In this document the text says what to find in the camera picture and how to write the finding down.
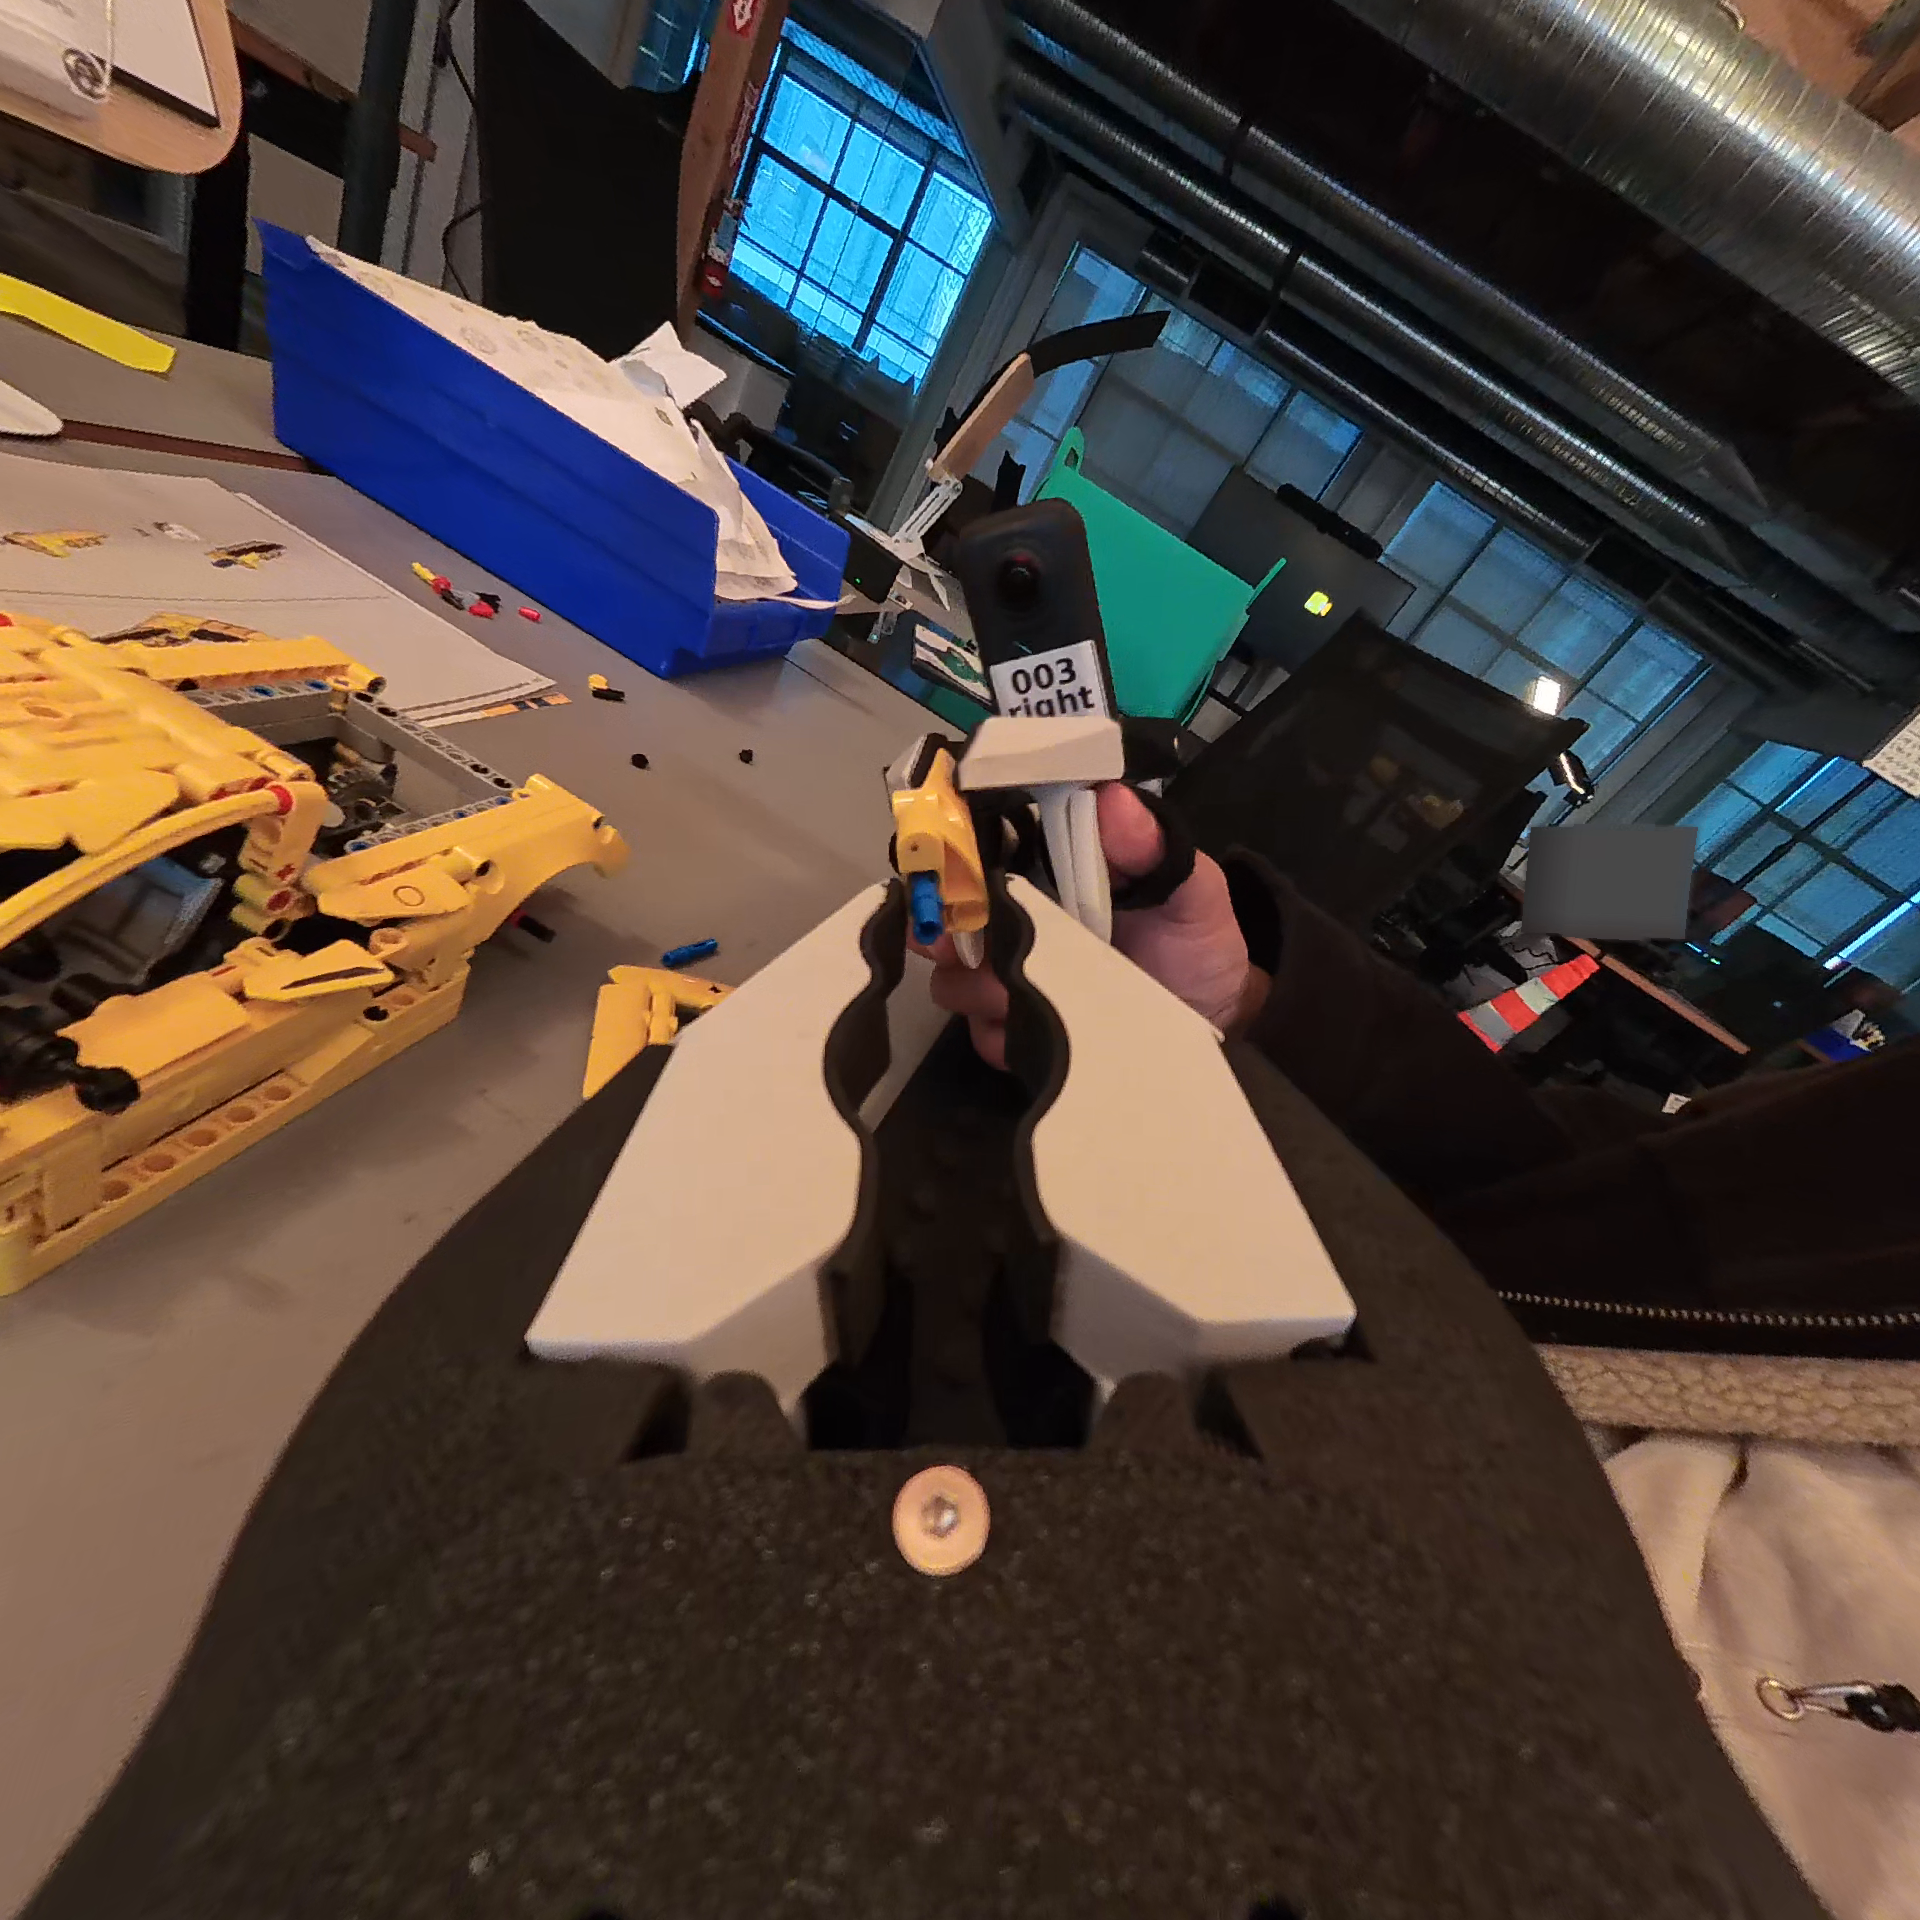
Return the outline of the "silver ventilation duct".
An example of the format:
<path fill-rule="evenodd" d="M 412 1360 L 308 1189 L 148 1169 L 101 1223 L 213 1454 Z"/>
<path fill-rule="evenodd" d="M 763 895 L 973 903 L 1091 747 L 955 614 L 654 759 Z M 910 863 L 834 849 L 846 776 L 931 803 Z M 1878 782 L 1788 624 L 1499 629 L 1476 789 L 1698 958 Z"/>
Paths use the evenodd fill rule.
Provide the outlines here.
<path fill-rule="evenodd" d="M 1349 3 L 1476 105 L 1908 399 L 1915 148 L 1717 5 Z"/>

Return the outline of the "person's right hand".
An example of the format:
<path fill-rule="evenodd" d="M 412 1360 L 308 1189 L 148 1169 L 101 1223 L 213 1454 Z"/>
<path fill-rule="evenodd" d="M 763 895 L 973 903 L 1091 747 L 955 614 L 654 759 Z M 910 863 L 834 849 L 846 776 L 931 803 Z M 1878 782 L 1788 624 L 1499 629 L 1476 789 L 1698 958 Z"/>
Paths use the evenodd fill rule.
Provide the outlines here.
<path fill-rule="evenodd" d="M 1101 783 L 1094 816 L 1111 872 L 1112 947 L 1223 1040 L 1236 1037 L 1259 1014 L 1270 979 L 1250 955 L 1226 872 L 1212 854 L 1194 852 L 1165 897 L 1125 908 L 1127 887 L 1172 870 L 1168 830 L 1147 797 L 1127 783 Z"/>

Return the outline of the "green board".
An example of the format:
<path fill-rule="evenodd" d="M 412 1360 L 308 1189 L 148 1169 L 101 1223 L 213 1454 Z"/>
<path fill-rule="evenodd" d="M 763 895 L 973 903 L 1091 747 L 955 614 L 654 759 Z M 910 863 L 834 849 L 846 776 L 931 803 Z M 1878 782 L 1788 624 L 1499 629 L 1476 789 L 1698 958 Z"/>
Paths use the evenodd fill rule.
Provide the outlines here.
<path fill-rule="evenodd" d="M 1060 497 L 1083 520 L 1118 710 L 1187 721 L 1284 559 L 1245 582 L 1199 555 L 1092 479 L 1077 427 L 1036 497 Z"/>

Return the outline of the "orange striped traffic cone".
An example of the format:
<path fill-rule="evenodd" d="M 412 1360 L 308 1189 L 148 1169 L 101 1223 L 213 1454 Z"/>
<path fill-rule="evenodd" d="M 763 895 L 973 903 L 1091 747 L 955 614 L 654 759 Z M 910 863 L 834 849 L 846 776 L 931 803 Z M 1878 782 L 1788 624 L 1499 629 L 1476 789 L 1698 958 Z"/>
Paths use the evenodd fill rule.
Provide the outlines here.
<path fill-rule="evenodd" d="M 1498 997 L 1460 1009 L 1455 1020 L 1490 1052 L 1507 1052 L 1523 1032 L 1544 1020 L 1597 972 L 1597 955 L 1582 951 L 1536 976 L 1527 976 L 1519 985 L 1512 985 Z"/>

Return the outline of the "printed instruction sheet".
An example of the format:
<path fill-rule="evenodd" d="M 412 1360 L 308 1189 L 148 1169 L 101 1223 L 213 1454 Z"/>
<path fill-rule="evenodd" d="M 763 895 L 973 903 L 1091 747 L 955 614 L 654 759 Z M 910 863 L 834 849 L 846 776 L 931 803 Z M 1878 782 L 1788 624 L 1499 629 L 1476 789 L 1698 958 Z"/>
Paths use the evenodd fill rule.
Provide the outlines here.
<path fill-rule="evenodd" d="M 170 112 L 215 125 L 219 105 L 192 3 L 110 3 L 111 83 Z"/>

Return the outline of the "yellow paper scrap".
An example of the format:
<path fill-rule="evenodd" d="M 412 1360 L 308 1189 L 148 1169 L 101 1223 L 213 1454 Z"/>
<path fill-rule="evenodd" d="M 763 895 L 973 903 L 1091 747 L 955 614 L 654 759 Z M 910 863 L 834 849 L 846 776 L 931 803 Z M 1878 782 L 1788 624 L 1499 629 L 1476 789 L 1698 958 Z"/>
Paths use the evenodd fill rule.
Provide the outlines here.
<path fill-rule="evenodd" d="M 118 367 L 156 377 L 167 377 L 173 367 L 175 347 L 132 324 L 11 275 L 3 275 L 0 293 L 4 318 L 22 320 Z"/>

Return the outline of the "white document stand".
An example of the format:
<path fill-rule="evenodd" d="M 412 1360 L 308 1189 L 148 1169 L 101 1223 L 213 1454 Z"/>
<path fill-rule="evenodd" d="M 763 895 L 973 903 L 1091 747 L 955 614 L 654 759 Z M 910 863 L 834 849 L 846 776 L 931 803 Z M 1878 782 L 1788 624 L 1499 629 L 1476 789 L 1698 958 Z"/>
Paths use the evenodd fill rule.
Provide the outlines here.
<path fill-rule="evenodd" d="M 4 113 L 110 155 L 110 3 L 3 5 Z"/>

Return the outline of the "yellow brick door panel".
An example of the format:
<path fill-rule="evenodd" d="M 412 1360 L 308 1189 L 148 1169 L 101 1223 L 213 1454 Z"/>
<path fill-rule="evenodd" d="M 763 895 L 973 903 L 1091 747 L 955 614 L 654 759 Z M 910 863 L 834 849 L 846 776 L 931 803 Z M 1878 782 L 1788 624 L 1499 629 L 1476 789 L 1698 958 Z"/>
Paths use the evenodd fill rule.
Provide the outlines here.
<path fill-rule="evenodd" d="M 884 774 L 893 814 L 892 863 L 906 887 L 907 931 L 931 951 L 949 939 L 966 969 L 988 958 L 990 887 L 975 825 L 955 782 L 947 735 L 924 734 Z"/>

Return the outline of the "yellow brick car model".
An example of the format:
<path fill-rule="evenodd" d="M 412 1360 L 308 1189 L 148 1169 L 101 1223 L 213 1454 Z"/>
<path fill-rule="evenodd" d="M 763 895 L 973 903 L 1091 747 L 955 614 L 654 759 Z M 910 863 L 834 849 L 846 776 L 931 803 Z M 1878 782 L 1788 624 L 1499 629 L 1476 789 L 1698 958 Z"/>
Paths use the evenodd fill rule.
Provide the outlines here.
<path fill-rule="evenodd" d="M 627 863 L 382 689 L 320 639 L 4 614 L 4 1294 L 438 1032 L 540 888 Z"/>

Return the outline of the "grey desk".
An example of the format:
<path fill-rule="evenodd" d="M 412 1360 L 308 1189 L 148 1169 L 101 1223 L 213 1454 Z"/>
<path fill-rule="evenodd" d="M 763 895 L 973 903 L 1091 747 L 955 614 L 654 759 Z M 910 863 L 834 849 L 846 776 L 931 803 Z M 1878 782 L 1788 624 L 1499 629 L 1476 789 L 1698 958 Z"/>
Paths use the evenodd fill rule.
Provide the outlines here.
<path fill-rule="evenodd" d="M 821 639 L 787 661 L 659 680 L 544 605 L 459 622 L 412 565 L 500 588 L 331 476 L 282 455 L 272 372 L 175 345 L 142 375 L 4 323 L 4 380 L 46 401 L 56 463 L 207 476 L 567 693 L 459 725 L 498 772 L 605 811 L 628 868 L 532 903 L 454 1024 L 242 1159 L 4 1300 L 3 1899 L 14 1916 L 143 1729 L 261 1481 L 405 1270 L 575 1105 L 613 965 L 717 939 L 743 979 L 877 872 L 880 768 L 920 709 Z"/>

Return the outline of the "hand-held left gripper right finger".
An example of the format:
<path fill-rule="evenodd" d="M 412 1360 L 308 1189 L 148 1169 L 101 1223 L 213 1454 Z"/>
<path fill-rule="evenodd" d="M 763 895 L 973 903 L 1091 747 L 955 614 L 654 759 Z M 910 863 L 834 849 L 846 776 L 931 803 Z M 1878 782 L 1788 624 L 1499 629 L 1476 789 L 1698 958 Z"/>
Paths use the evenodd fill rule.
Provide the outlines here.
<path fill-rule="evenodd" d="M 1034 883 L 1003 897 L 1052 1340 L 1104 1390 L 1343 1340 L 1354 1295 L 1214 1027 Z"/>

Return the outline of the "black office chair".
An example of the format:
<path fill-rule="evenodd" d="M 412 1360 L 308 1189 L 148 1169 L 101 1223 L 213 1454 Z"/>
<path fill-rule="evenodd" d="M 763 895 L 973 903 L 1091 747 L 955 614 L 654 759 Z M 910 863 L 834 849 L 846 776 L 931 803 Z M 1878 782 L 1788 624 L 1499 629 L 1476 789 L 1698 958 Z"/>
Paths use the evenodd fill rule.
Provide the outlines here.
<path fill-rule="evenodd" d="M 1165 799 L 1199 849 L 1256 854 L 1366 931 L 1444 867 L 1490 883 L 1586 732 L 1354 614 Z"/>

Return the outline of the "person's right forearm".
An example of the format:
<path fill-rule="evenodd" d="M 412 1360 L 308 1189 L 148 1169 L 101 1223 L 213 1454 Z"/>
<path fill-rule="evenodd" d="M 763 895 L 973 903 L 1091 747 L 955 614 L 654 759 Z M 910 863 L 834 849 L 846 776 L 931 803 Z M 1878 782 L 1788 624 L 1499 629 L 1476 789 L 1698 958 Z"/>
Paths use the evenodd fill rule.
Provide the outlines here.
<path fill-rule="evenodd" d="M 1603 1089 L 1530 1088 L 1426 987 L 1259 857 L 1229 854 L 1223 870 L 1250 955 L 1270 979 L 1247 1040 L 1458 1249 L 1447 1229 L 1458 1201 L 1667 1117 Z"/>

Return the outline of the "blue storage bin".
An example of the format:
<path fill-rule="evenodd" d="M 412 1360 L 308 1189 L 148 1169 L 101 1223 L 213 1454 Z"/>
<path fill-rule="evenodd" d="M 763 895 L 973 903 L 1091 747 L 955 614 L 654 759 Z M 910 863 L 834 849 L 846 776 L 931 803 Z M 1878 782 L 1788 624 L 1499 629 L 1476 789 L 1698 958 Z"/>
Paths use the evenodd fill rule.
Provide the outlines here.
<path fill-rule="evenodd" d="M 720 599 L 716 510 L 378 302 L 307 236 L 261 224 L 259 240 L 283 446 L 666 680 L 828 631 L 836 605 Z M 723 456 L 807 593 L 840 600 L 848 532 Z"/>

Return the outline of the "yellow brick rear subassembly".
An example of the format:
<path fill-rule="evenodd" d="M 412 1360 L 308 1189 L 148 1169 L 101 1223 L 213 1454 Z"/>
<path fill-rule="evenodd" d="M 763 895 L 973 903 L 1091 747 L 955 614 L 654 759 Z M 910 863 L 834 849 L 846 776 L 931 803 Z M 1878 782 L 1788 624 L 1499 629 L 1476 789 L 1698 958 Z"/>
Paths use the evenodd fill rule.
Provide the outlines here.
<path fill-rule="evenodd" d="M 645 1048 L 672 1044 L 686 1021 L 731 991 L 725 982 L 666 966 L 613 966 L 591 1008 L 583 1100 L 591 1100 Z"/>

